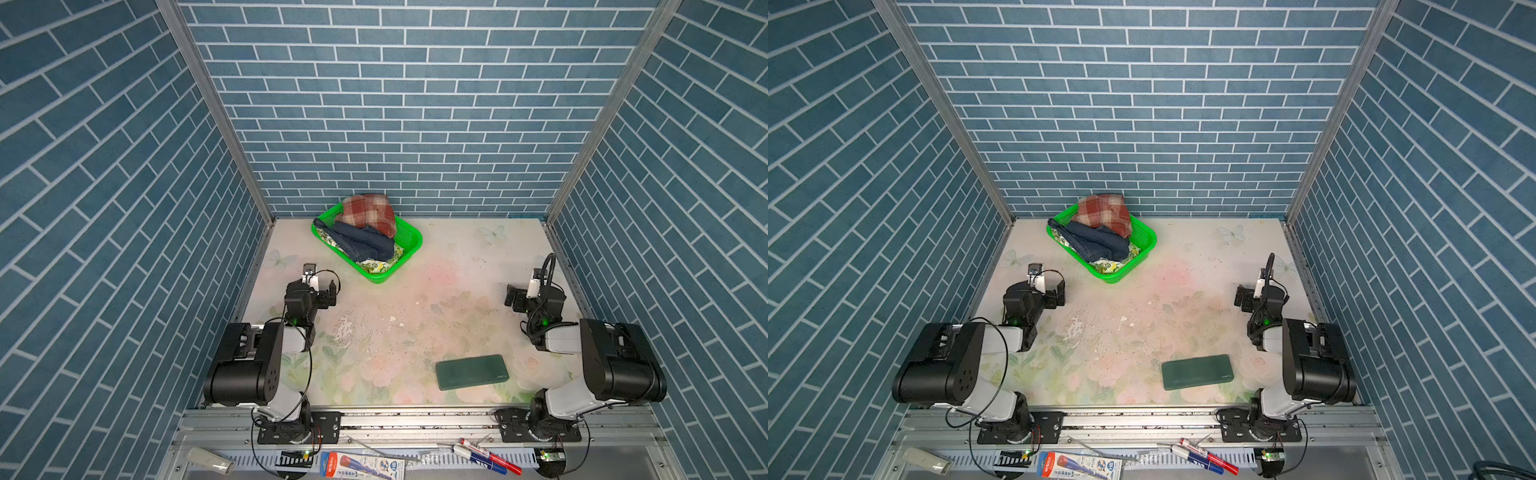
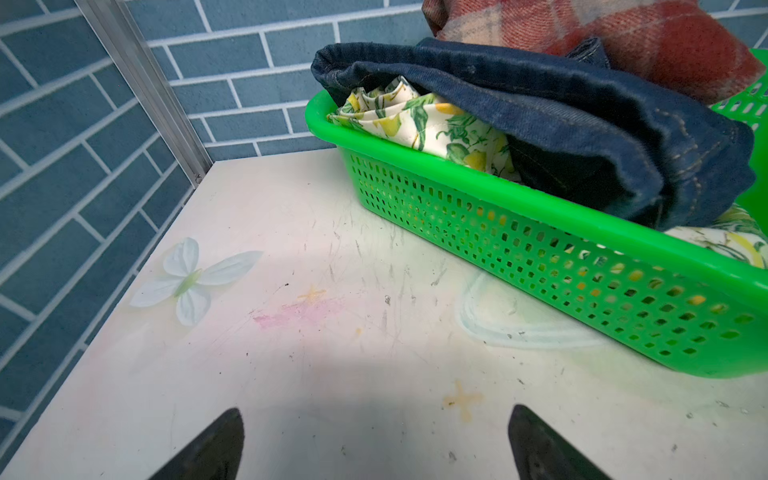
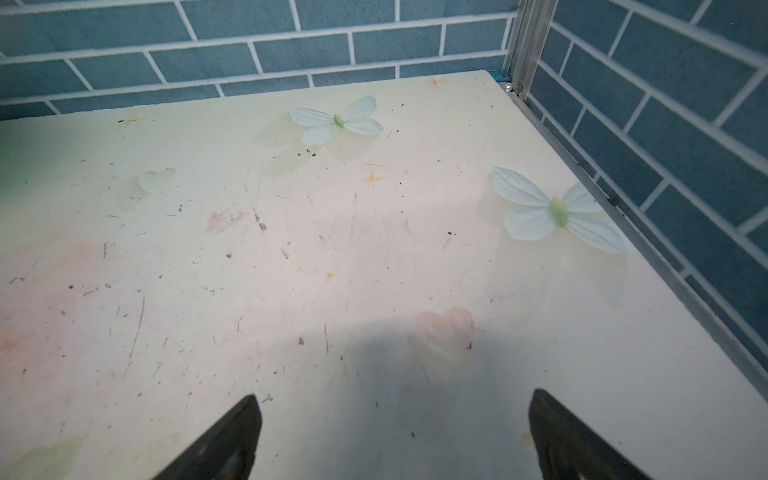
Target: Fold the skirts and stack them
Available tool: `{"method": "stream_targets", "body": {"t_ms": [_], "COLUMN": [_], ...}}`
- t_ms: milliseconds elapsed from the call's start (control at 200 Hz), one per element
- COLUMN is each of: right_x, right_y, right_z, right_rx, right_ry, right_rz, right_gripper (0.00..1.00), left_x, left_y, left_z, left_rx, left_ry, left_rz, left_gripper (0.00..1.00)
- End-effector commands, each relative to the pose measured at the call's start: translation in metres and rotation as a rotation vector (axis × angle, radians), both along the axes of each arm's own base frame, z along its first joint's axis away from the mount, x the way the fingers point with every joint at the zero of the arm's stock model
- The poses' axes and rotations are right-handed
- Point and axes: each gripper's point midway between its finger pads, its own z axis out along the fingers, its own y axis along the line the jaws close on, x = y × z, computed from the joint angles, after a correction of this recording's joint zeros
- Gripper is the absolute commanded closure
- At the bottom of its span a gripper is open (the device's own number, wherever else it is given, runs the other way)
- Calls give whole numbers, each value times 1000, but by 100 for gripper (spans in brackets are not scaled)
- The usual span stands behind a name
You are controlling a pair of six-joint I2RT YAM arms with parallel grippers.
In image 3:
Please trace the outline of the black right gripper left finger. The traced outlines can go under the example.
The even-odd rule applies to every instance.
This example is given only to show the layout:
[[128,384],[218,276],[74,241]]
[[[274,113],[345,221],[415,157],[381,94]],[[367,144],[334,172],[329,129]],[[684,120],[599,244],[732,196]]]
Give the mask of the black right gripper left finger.
[[261,428],[257,398],[254,394],[246,395],[155,479],[248,479]]

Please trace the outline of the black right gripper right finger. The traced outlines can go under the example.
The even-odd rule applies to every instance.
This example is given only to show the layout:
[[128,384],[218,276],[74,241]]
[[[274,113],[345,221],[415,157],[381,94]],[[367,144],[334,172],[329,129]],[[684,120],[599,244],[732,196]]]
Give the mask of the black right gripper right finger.
[[544,479],[649,480],[546,390],[534,390],[528,419]]

